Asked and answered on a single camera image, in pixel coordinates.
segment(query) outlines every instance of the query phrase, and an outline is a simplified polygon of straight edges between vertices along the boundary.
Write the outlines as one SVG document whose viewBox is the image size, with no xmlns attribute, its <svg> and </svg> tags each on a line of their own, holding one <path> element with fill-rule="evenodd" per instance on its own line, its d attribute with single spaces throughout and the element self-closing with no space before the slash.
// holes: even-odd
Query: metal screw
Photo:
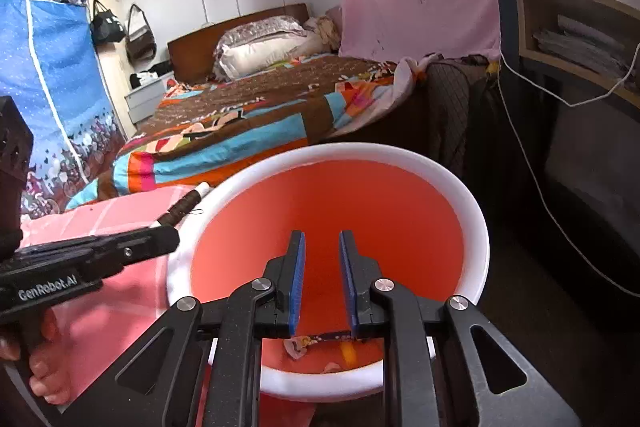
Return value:
<svg viewBox="0 0 640 427">
<path fill-rule="evenodd" d="M 469 301 L 462 295 L 453 295 L 453 297 L 449 299 L 449 306 L 455 310 L 462 311 L 469 308 Z"/>
<path fill-rule="evenodd" d="M 177 308 L 181 312 L 188 312 L 196 307 L 196 299 L 193 297 L 183 297 L 177 303 Z"/>
<path fill-rule="evenodd" d="M 391 279 L 378 279 L 376 281 L 376 288 L 381 292 L 390 292 L 394 286 L 395 284 Z"/>
<path fill-rule="evenodd" d="M 258 279 L 251 281 L 251 288 L 258 292 L 264 292 L 271 288 L 271 281 L 267 277 L 258 277 Z"/>
</svg>

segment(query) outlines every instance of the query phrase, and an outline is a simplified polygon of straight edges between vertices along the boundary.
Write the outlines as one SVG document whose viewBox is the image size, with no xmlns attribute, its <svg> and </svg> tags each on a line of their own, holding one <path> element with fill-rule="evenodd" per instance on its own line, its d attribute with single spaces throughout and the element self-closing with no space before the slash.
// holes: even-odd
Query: human hand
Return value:
<svg viewBox="0 0 640 427">
<path fill-rule="evenodd" d="M 31 353 L 29 367 L 33 376 L 31 390 L 52 405 L 63 405 L 71 399 L 68 361 L 62 347 L 56 316 L 47 310 L 40 328 L 45 342 Z M 0 359 L 18 360 L 20 346 L 8 331 L 0 329 Z"/>
</svg>

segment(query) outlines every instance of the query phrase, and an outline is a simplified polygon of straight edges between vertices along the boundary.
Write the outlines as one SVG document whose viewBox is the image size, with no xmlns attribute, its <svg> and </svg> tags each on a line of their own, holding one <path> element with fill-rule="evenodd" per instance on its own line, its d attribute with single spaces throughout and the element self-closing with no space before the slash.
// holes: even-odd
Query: black handbag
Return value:
<svg viewBox="0 0 640 427">
<path fill-rule="evenodd" d="M 143 31 L 137 31 L 138 36 L 132 39 L 129 33 L 129 29 L 131 28 L 131 17 L 133 15 L 133 10 L 142 13 L 142 17 L 145 20 L 145 25 L 142 28 Z M 154 33 L 151 31 L 151 26 L 149 26 L 149 22 L 146 20 L 145 13 L 137 4 L 132 4 L 131 9 L 129 10 L 126 44 L 127 57 L 129 58 L 129 62 L 131 62 L 132 64 L 139 60 L 150 60 L 156 56 L 156 52 L 158 51 L 158 47 L 156 46 L 156 38 L 154 37 Z"/>
<path fill-rule="evenodd" d="M 94 18 L 90 28 L 94 46 L 107 42 L 120 42 L 127 36 L 118 18 L 98 0 L 94 0 Z"/>
</svg>

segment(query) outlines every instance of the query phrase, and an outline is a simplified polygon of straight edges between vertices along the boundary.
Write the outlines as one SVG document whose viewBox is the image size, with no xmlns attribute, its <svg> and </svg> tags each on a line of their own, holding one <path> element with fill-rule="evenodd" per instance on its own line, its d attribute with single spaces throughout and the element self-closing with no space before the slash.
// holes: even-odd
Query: wooden headboard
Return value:
<svg viewBox="0 0 640 427">
<path fill-rule="evenodd" d="M 171 62 L 174 65 L 175 79 L 178 82 L 187 84 L 204 82 L 213 69 L 213 53 L 216 45 L 226 31 L 248 22 L 259 21 L 276 15 L 291 15 L 299 20 L 301 24 L 309 19 L 306 4 L 290 4 L 207 26 L 169 42 L 167 47 L 169 48 Z"/>
</svg>

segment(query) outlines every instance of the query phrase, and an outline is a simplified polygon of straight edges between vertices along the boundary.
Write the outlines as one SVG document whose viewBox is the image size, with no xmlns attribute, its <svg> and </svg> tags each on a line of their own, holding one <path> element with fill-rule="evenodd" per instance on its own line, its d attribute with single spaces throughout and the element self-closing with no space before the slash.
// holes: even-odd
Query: dark floor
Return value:
<svg viewBox="0 0 640 427">
<path fill-rule="evenodd" d="M 508 231 L 492 237 L 478 305 L 585 427 L 640 426 L 640 335 L 597 328 Z M 312 427 L 343 425 L 383 427 L 382 395 L 318 406 Z"/>
</svg>

